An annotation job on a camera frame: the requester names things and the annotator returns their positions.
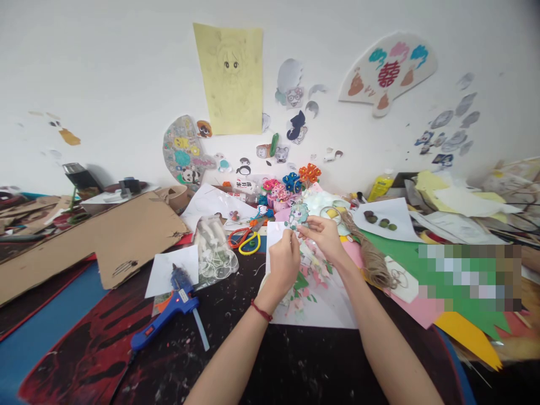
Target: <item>clear plastic bag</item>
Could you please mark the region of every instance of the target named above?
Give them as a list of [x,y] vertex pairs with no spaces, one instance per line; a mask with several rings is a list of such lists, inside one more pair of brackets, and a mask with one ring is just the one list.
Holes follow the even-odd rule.
[[199,247],[199,283],[193,286],[195,291],[238,271],[238,258],[227,243],[219,216],[201,218],[193,243]]

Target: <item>hand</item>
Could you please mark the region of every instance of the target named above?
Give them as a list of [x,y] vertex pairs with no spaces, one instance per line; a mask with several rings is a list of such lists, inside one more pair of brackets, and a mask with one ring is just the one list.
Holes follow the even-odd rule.
[[339,239],[338,224],[335,221],[310,215],[307,224],[309,228],[298,225],[302,239],[313,240],[330,263],[337,265],[339,259],[349,257]]
[[255,303],[271,314],[296,281],[300,269],[300,242],[293,231],[286,229],[281,240],[270,246],[269,252],[272,272]]

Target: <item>yellow paper sheet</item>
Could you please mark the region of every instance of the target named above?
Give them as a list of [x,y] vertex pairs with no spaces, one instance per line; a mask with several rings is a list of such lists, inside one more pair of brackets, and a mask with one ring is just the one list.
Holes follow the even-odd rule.
[[485,333],[457,312],[443,313],[435,321],[435,325],[495,370],[502,368],[501,360]]
[[[449,186],[439,176],[433,174],[432,172],[424,170],[418,173],[418,183],[416,185],[416,189],[422,194],[425,200],[435,205],[439,211],[459,214],[459,212],[453,210],[435,196],[435,190],[442,190],[448,187]],[[473,194],[485,200],[496,201],[503,204],[506,202],[502,197],[500,197],[500,195],[493,192],[474,192]],[[501,221],[502,223],[508,223],[506,214],[502,212],[493,214],[491,218]]]
[[263,116],[262,29],[193,24],[212,132],[260,134]]

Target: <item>yellow scissors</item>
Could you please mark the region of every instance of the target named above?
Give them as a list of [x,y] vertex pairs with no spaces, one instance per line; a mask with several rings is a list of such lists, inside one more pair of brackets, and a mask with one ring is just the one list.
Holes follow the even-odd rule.
[[[233,231],[229,235],[229,240],[228,240],[229,246],[231,248],[233,248],[233,249],[238,248],[238,252],[240,252],[240,254],[244,255],[244,256],[249,256],[249,255],[252,255],[252,254],[256,253],[260,248],[260,234],[259,234],[258,230],[261,228],[263,223],[264,223],[264,221],[260,221],[260,222],[257,223],[257,225],[255,225],[255,226],[253,226],[251,228],[242,228],[242,229],[238,229],[236,231]],[[243,231],[246,231],[245,234],[242,236],[242,238],[240,238],[240,240],[238,240],[236,243],[234,243],[232,241],[232,236],[234,234],[236,234],[236,233],[243,232]],[[245,245],[247,245],[249,242],[251,242],[255,238],[257,238],[257,246],[255,247],[255,249],[250,250],[250,251],[242,250],[242,248]]]

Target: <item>red string bracelet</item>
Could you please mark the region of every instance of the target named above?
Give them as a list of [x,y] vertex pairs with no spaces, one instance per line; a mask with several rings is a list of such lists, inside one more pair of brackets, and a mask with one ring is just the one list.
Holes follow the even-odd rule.
[[252,306],[253,308],[255,308],[255,309],[257,310],[257,312],[260,313],[260,314],[262,315],[262,317],[263,317],[264,319],[266,319],[268,322],[271,322],[271,320],[274,319],[272,315],[268,315],[265,311],[263,311],[262,309],[259,309],[259,307],[257,307],[257,306],[255,305],[255,302],[254,302],[254,299],[253,299],[253,298],[251,299],[251,306]]

